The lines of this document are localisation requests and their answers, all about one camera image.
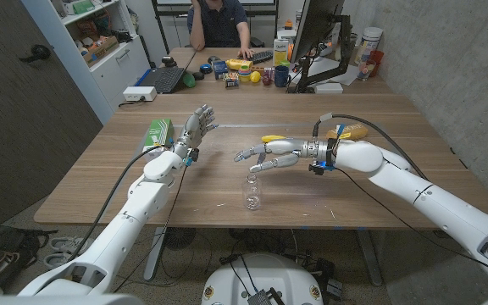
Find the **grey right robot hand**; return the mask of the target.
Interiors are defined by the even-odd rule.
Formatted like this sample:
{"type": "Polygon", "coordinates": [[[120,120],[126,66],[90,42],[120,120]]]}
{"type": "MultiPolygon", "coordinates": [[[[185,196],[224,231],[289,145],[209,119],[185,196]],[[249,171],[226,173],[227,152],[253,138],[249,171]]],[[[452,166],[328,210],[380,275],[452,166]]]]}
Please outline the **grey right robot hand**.
{"type": "Polygon", "coordinates": [[[326,170],[333,170],[336,161],[337,139],[301,140],[294,138],[276,139],[264,144],[250,147],[236,154],[234,161],[240,162],[257,154],[276,154],[277,158],[253,165],[249,171],[257,173],[273,168],[284,168],[295,165],[300,158],[312,158],[308,170],[322,175],[326,170]]]}

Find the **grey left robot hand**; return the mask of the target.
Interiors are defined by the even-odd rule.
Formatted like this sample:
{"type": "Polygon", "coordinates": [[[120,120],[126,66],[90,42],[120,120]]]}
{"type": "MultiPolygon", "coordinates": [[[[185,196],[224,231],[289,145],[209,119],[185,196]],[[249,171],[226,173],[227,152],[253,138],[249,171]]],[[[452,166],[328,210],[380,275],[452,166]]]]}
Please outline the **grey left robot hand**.
{"type": "Polygon", "coordinates": [[[215,120],[213,114],[214,109],[207,104],[202,105],[192,113],[170,151],[184,160],[189,157],[196,160],[197,148],[201,144],[202,138],[217,127],[216,124],[213,124],[215,120]]]}

